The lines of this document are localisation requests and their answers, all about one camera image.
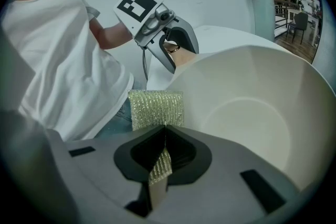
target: cable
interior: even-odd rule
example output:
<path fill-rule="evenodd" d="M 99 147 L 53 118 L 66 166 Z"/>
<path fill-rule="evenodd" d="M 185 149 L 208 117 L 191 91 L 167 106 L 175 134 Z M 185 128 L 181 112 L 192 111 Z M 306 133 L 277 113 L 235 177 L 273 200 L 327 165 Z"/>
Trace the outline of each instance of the cable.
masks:
<path fill-rule="evenodd" d="M 147 62 L 146 62 L 145 50 L 142 51 L 142 67 L 143 67 L 143 72 L 145 73 L 146 80 L 148 81 Z"/>

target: black rubber pad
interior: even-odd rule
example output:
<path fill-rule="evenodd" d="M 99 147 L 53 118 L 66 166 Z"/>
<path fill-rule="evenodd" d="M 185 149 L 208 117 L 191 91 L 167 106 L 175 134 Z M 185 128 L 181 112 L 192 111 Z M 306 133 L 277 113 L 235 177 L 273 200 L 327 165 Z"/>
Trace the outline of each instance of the black rubber pad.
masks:
<path fill-rule="evenodd" d="M 194 183 L 209 168 L 210 149 L 172 126 L 158 126 L 142 136 L 118 147 L 114 162 L 129 180 L 148 183 L 149 173 L 166 146 L 172 161 L 173 174 L 168 185 Z"/>
<path fill-rule="evenodd" d="M 80 156 L 80 155 L 90 153 L 92 151 L 95 151 L 95 149 L 92 146 L 88 146 L 88 147 L 79 148 L 77 150 L 69 151 L 69 153 L 70 153 L 71 157 L 76 157 L 76 156 Z"/>
<path fill-rule="evenodd" d="M 286 203 L 257 171 L 248 170 L 240 175 L 268 214 Z"/>

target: white bowl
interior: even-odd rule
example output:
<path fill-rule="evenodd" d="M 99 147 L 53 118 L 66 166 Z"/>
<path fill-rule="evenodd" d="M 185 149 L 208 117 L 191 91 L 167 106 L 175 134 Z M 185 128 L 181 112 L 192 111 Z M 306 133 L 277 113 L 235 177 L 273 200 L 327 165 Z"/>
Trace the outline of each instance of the white bowl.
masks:
<path fill-rule="evenodd" d="M 330 164 L 336 96 L 295 55 L 259 46 L 229 49 L 196 61 L 168 89 L 184 92 L 186 128 L 249 148 L 300 189 Z"/>

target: chair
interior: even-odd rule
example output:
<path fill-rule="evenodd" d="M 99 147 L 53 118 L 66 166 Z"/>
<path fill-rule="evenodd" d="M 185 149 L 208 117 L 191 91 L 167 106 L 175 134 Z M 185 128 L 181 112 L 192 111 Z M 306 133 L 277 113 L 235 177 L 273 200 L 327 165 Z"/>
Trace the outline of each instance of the chair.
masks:
<path fill-rule="evenodd" d="M 308 14 L 303 13 L 303 12 L 296 14 L 294 16 L 294 22 L 288 24 L 286 37 L 288 36 L 289 29 L 291 27 L 293 27 L 294 28 L 294 34 L 293 34 L 293 39 L 292 39 L 292 43 L 293 43 L 294 38 L 295 38 L 295 34 L 296 34 L 296 30 L 302 30 L 303 32 L 302 32 L 301 43 L 300 43 L 300 44 L 302 44 L 303 35 L 305 34 L 305 31 L 307 30 Z"/>

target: jeans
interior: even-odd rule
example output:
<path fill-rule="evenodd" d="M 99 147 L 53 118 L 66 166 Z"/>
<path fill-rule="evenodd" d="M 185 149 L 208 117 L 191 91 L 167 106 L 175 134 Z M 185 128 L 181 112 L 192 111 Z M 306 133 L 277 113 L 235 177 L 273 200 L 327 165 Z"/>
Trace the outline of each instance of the jeans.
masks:
<path fill-rule="evenodd" d="M 141 90 L 141 83 L 134 81 L 132 90 Z M 117 114 L 99 131 L 95 138 L 104 138 L 132 132 L 131 102 L 127 98 Z"/>

